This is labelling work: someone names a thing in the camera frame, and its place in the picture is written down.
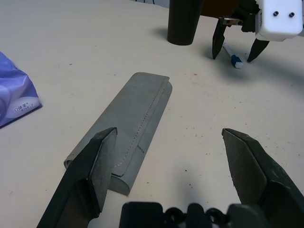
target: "black cup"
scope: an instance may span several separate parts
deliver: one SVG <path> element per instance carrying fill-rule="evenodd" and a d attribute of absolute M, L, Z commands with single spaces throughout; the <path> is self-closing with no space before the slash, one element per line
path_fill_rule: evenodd
<path fill-rule="evenodd" d="M 167 37 L 170 43 L 192 44 L 203 5 L 204 0 L 170 0 Z"/>

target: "gray felt pen case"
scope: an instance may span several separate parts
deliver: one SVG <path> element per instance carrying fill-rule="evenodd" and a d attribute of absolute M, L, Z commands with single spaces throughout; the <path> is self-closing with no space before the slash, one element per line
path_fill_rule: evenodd
<path fill-rule="evenodd" d="M 134 74 L 68 155 L 65 167 L 97 132 L 116 127 L 109 189 L 129 195 L 171 92 L 172 85 L 166 76 Z"/>

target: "plastic bag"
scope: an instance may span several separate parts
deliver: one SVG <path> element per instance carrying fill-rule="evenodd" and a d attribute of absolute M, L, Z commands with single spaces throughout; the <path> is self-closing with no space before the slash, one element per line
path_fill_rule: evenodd
<path fill-rule="evenodd" d="M 41 107 L 29 76 L 0 52 L 0 127 Z"/>

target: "white table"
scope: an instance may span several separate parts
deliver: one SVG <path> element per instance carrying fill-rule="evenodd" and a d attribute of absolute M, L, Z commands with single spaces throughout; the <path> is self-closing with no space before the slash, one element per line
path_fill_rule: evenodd
<path fill-rule="evenodd" d="M 89 227 L 118 227 L 127 201 L 224 212 L 239 202 L 224 127 L 256 137 L 304 191 L 304 39 L 270 42 L 236 70 L 224 50 L 211 59 L 216 19 L 201 17 L 193 44 L 182 47 L 165 38 L 168 12 L 128 0 L 1 3 L 0 50 L 30 76 L 44 106 L 0 129 L 1 227 L 36 227 L 64 159 L 135 72 L 169 76 L 173 92 L 130 196 L 108 191 Z M 233 27 L 225 36 L 248 57 L 253 33 Z"/>

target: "white marker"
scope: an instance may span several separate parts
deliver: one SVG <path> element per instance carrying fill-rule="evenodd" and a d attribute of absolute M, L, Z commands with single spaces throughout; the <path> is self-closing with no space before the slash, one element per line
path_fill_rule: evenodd
<path fill-rule="evenodd" d="M 227 51 L 227 53 L 229 54 L 229 56 L 231 57 L 231 63 L 232 65 L 237 68 L 240 69 L 243 67 L 243 62 L 241 61 L 241 59 L 239 57 L 237 57 L 233 51 L 231 50 L 231 48 L 229 47 L 229 45 L 227 43 L 223 44 L 224 49 Z"/>

